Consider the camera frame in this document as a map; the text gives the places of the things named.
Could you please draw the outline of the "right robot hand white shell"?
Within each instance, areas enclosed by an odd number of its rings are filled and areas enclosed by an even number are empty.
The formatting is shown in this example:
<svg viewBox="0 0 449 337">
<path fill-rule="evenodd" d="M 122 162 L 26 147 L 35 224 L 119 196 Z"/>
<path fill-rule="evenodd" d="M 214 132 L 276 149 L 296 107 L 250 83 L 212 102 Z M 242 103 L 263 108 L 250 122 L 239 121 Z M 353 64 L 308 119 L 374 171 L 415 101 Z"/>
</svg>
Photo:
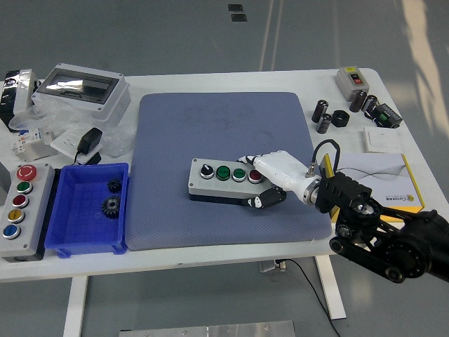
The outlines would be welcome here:
<svg viewBox="0 0 449 337">
<path fill-rule="evenodd" d="M 244 199 L 244 206 L 263 209 L 286 200 L 287 192 L 294 192 L 306 205 L 314 205 L 318 198 L 321 178 L 314 173 L 314 165 L 305 166 L 286 151 L 245 156 L 240 162 L 254 166 L 255 170 L 267 178 L 273 187 L 250 199 Z"/>
</svg>

